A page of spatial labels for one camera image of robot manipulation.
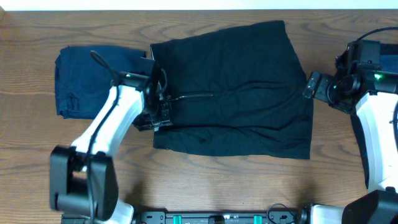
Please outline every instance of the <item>dark blue cloth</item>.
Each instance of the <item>dark blue cloth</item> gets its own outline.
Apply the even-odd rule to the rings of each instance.
[[[95,62],[90,51],[102,55],[117,71],[132,72],[134,61],[146,53],[112,45],[66,47],[55,61],[55,104],[64,118],[94,119],[111,88],[112,76]]]

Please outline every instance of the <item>wooden tabletop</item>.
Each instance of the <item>wooden tabletop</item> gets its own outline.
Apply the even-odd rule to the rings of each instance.
[[[89,120],[57,116],[54,61],[68,45],[149,44],[282,19],[307,75],[335,71],[335,56],[397,11],[8,12],[0,26],[0,223],[59,223],[49,208],[49,155]],[[372,39],[397,43],[396,32]],[[311,159],[206,157],[152,148],[153,132],[131,127],[115,159],[129,203],[182,210],[267,210],[315,202],[345,206],[366,194],[349,116],[315,101]]]

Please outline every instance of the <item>folded cloth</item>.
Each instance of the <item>folded cloth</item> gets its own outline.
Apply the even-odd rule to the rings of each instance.
[[[309,159],[313,100],[283,21],[152,44],[167,72],[174,125],[154,147],[207,156]]]
[[[112,45],[66,47],[55,61],[55,104],[64,118],[94,119],[109,95],[112,76],[95,62],[95,50],[118,71],[135,70],[134,61],[146,53]]]

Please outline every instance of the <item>white background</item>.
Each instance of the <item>white background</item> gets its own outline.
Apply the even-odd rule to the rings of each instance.
[[[398,9],[398,0],[0,0],[6,11]]]

